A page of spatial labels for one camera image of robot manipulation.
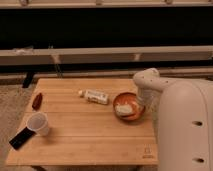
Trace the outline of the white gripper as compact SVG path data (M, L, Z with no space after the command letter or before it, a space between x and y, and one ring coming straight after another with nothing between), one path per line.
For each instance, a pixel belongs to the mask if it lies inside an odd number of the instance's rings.
M137 91L137 101L140 106L150 106L153 100L153 91L139 88Z

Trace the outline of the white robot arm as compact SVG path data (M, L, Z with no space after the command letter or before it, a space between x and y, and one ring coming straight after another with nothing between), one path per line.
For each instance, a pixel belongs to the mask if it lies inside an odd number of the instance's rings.
M162 77L155 68L136 73L138 102L161 93L158 171L213 171L213 81Z

